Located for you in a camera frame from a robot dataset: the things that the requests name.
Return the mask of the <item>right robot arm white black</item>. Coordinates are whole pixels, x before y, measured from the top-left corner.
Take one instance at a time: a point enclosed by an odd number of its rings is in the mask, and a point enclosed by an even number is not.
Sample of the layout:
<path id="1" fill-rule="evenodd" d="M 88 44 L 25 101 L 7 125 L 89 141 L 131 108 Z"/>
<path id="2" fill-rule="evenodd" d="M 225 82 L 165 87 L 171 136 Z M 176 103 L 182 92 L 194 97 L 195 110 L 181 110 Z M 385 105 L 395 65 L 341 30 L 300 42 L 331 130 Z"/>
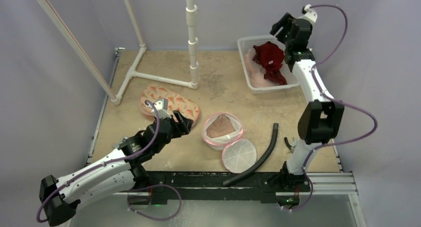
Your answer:
<path id="1" fill-rule="evenodd" d="M 284 44 L 284 62 L 298 80 L 307 101 L 297 124 L 298 143 L 279 174 L 274 177 L 286 191 L 307 180 L 305 171 L 317 153 L 317 148 L 337 136 L 345 109 L 343 105 L 324 97 L 328 91 L 314 67 L 314 55 L 307 47 L 316 19 L 315 12 L 306 12 L 299 18 L 286 13 L 270 31 Z"/>

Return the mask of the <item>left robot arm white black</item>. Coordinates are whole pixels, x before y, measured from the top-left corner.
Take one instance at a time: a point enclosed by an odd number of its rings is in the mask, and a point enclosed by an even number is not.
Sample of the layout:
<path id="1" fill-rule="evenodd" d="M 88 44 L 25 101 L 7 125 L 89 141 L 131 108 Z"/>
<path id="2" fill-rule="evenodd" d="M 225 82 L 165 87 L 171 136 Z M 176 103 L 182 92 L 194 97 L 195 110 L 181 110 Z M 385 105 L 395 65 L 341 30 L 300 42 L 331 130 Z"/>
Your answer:
<path id="1" fill-rule="evenodd" d="M 40 184 L 36 221 L 56 227 L 72 219 L 84 205 L 118 192 L 141 192 L 170 185 L 153 182 L 142 164 L 172 139 L 190 133 L 194 121 L 178 110 L 154 111 L 154 122 L 125 138 L 102 159 L 62 177 L 46 176 Z"/>

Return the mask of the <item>dark red bra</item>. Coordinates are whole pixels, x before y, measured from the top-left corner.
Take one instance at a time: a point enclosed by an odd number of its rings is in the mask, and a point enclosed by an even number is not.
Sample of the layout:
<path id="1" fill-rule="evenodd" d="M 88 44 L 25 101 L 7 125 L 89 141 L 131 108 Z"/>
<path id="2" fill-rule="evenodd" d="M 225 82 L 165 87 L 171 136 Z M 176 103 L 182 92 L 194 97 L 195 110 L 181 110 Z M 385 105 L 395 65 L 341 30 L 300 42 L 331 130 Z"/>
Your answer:
<path id="1" fill-rule="evenodd" d="M 282 68 L 284 52 L 278 45 L 268 41 L 260 46 L 254 45 L 253 49 L 256 54 L 252 60 L 261 65 L 265 70 L 277 71 Z"/>
<path id="2" fill-rule="evenodd" d="M 279 70 L 277 71 L 268 71 L 264 74 L 264 79 L 267 79 L 276 85 L 287 85 L 286 78 L 280 73 Z"/>

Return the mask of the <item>floral mesh laundry bag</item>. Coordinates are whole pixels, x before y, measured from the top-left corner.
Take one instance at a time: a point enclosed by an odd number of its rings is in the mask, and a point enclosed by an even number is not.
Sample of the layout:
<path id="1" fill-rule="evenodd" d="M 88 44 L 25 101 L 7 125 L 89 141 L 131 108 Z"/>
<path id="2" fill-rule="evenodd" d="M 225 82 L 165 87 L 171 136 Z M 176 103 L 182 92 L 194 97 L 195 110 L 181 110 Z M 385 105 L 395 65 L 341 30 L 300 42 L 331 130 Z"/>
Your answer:
<path id="1" fill-rule="evenodd" d="M 158 84 L 148 85 L 140 95 L 138 106 L 140 112 L 148 117 L 153 118 L 152 108 L 145 104 L 146 100 L 155 103 L 157 100 L 165 98 L 168 101 L 168 111 L 173 112 L 178 110 L 184 117 L 194 121 L 193 126 L 196 125 L 200 116 L 200 109 L 191 99 L 186 98 L 167 87 Z"/>

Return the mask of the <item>white mesh laundry bag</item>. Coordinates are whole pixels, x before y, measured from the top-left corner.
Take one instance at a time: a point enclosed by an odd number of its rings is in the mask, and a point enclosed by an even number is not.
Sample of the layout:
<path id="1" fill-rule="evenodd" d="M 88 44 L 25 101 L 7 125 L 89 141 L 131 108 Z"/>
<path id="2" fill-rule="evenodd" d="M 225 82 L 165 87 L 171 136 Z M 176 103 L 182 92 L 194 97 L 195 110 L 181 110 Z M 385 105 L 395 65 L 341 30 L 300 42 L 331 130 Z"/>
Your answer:
<path id="1" fill-rule="evenodd" d="M 219 116 L 226 115 L 232 122 L 235 132 L 219 138 L 210 138 L 206 134 L 208 126 Z M 212 149 L 221 152 L 221 161 L 226 170 L 239 174 L 257 162 L 257 150 L 253 143 L 243 138 L 244 125 L 234 115 L 226 112 L 212 114 L 205 121 L 202 129 L 203 141 Z"/>

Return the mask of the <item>beige tan bra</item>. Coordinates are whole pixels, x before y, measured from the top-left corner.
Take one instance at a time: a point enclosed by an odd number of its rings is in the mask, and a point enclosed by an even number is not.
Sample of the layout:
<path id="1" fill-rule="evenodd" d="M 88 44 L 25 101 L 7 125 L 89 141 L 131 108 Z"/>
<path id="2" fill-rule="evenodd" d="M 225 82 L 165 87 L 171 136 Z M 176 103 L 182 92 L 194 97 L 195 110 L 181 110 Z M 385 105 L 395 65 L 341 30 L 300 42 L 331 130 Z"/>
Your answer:
<path id="1" fill-rule="evenodd" d="M 235 132 L 235 128 L 230 119 L 222 114 L 219 115 L 207 128 L 206 134 L 210 138 L 219 138 Z"/>

